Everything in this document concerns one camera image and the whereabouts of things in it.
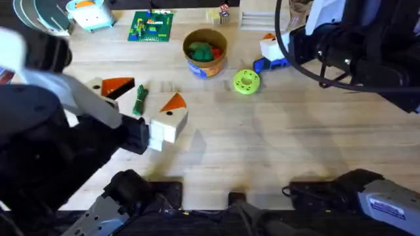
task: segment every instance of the green toy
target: green toy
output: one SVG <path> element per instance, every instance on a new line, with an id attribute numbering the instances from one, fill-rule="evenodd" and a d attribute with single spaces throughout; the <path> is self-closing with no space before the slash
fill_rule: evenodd
<path id="1" fill-rule="evenodd" d="M 133 107 L 133 114 L 143 115 L 144 112 L 144 101 L 149 94 L 149 90 L 145 89 L 143 85 L 140 85 L 137 89 L 136 104 Z"/>
<path id="2" fill-rule="evenodd" d="M 260 87 L 260 77 L 250 69 L 237 72 L 233 81 L 236 91 L 245 95 L 254 94 Z"/>
<path id="3" fill-rule="evenodd" d="M 210 44 L 202 42 L 194 42 L 188 47 L 191 58 L 198 62 L 211 62 L 214 59 L 212 48 Z"/>

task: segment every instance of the orange triangle toy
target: orange triangle toy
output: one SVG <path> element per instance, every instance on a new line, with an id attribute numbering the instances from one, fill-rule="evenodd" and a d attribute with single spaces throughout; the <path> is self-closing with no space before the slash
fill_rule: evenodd
<path id="1" fill-rule="evenodd" d="M 178 108 L 186 108 L 184 98 L 179 93 L 176 93 L 169 102 L 160 110 L 160 112 L 169 111 Z"/>

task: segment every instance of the green lego plate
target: green lego plate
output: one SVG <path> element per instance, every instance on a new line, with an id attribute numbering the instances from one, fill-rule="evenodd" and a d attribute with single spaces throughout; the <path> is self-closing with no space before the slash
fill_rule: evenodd
<path id="1" fill-rule="evenodd" d="M 130 42 L 168 42 L 171 36 L 173 12 L 170 10 L 138 11 L 129 32 Z"/>

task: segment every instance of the orange roof piece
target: orange roof piece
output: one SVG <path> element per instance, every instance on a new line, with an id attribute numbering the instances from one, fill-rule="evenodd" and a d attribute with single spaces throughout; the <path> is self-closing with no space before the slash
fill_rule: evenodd
<path id="1" fill-rule="evenodd" d="M 80 7 L 87 7 L 87 6 L 91 6 L 94 5 L 95 2 L 94 1 L 81 1 L 76 3 L 76 8 L 80 8 Z"/>
<path id="2" fill-rule="evenodd" d="M 169 102 L 160 110 L 160 112 L 169 111 L 178 108 L 186 108 L 184 98 L 179 93 L 176 93 Z"/>
<path id="3" fill-rule="evenodd" d="M 114 90 L 122 87 L 123 85 L 127 84 L 128 82 L 132 81 L 134 78 L 132 77 L 122 77 L 122 78 L 113 78 L 113 79 L 104 79 L 102 81 L 102 96 L 107 96 Z"/>

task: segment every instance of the blue toy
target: blue toy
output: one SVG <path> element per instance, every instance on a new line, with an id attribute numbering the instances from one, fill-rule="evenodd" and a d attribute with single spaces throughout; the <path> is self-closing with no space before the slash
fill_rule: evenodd
<path id="1" fill-rule="evenodd" d="M 256 73 L 260 73 L 263 70 L 285 68 L 288 66 L 290 66 L 290 63 L 286 60 L 286 58 L 270 61 L 264 57 L 254 61 L 253 69 Z"/>

